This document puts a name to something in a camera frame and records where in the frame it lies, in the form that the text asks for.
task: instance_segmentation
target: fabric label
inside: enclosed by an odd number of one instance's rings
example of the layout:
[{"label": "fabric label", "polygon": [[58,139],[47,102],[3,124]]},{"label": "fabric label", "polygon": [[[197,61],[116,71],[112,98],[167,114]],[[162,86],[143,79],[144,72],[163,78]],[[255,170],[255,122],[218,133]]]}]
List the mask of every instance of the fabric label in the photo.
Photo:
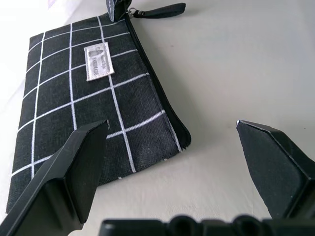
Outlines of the fabric label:
[{"label": "fabric label", "polygon": [[110,58],[108,42],[84,48],[87,81],[96,80],[115,73]]}]

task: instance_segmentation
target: white table surface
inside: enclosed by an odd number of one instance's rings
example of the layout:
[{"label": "white table surface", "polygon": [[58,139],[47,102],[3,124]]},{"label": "white table surface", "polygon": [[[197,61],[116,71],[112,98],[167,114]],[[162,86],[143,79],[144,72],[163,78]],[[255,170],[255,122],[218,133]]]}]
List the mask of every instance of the white table surface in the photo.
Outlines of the white table surface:
[{"label": "white table surface", "polygon": [[[150,10],[177,2],[133,0],[132,7]],[[238,119],[282,130],[315,160],[315,1],[186,3],[181,16],[132,23],[192,143],[166,162],[99,187],[88,222],[72,236],[96,236],[106,218],[268,217],[247,169],[235,129]],[[105,11],[105,0],[84,0],[63,24]],[[15,80],[14,91],[1,108],[0,219],[5,216],[22,77]]]}]

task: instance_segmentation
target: zipper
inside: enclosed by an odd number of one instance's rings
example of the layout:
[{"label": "zipper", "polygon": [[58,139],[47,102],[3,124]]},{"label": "zipper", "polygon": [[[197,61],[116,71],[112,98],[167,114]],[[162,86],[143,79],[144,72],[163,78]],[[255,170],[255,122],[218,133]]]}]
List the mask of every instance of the zipper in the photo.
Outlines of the zipper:
[{"label": "zipper", "polygon": [[150,11],[140,11],[132,7],[128,13],[134,18],[160,19],[180,15],[185,11],[185,7],[185,3],[173,4]]},{"label": "zipper", "polygon": [[162,88],[162,85],[159,82],[158,77],[155,74],[155,72],[154,72],[154,70],[153,70],[153,68],[149,62],[149,59],[142,48],[142,45],[139,41],[139,38],[138,38],[134,28],[133,28],[133,25],[130,21],[129,15],[126,14],[124,16],[124,18],[125,18],[126,25],[129,29],[130,36],[133,39],[133,42],[136,45],[138,53],[140,54],[140,57],[141,57],[142,61],[144,62],[145,66],[146,66],[146,68],[147,68],[147,70],[148,70],[148,72],[152,78],[153,85],[157,91],[157,95],[158,95],[158,97],[161,101],[161,104],[162,104],[162,106],[163,106],[163,108],[164,108],[164,110],[165,110],[165,112],[166,112],[166,114],[167,114],[167,116],[171,122],[171,125],[172,125],[172,127],[173,127],[173,129],[177,135],[178,141],[179,141],[182,148],[186,148],[191,143],[190,133],[187,130],[187,128],[184,126],[184,124],[181,122],[181,120],[178,118],[178,116],[174,112],[171,104],[167,100],[167,97],[166,97],[166,94]]}]

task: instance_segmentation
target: zipper pouch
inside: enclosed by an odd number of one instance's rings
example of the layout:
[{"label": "zipper pouch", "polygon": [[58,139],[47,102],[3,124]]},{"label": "zipper pouch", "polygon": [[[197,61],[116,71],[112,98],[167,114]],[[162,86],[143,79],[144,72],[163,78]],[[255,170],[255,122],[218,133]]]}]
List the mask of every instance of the zipper pouch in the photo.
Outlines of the zipper pouch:
[{"label": "zipper pouch", "polygon": [[[109,120],[100,185],[167,160],[190,144],[126,14],[128,4],[112,5],[109,13],[30,39],[7,212],[40,166],[82,125]],[[160,18],[182,13],[185,6],[170,9],[132,12]]]}]

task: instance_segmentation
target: zipper pull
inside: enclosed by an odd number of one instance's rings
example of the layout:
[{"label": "zipper pull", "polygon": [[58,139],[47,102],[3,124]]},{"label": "zipper pull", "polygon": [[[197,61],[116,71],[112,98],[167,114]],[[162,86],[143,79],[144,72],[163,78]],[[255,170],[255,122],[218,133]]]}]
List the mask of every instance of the zipper pull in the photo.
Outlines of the zipper pull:
[{"label": "zipper pull", "polygon": [[185,11],[185,7],[186,3],[178,3],[151,11],[139,11],[135,8],[130,8],[128,13],[134,18],[160,19],[180,15]]}]

